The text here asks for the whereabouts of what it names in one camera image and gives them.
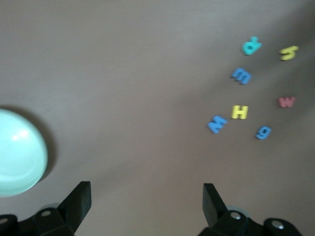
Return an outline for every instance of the gray surface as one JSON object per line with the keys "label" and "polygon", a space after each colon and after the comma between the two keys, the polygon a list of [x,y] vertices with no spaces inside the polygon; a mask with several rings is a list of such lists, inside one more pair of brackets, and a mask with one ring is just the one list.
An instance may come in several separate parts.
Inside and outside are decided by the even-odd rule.
{"label": "gray surface", "polygon": [[[1,1],[1,106],[41,130],[50,164],[0,212],[24,219],[90,180],[77,236],[195,236],[211,182],[254,221],[313,235],[314,19],[306,0]],[[250,36],[263,46],[247,57]],[[280,61],[291,45],[296,57]],[[237,67],[248,85],[230,78]],[[212,134],[211,117],[233,105],[248,118]],[[259,141],[262,125],[273,130]]]}

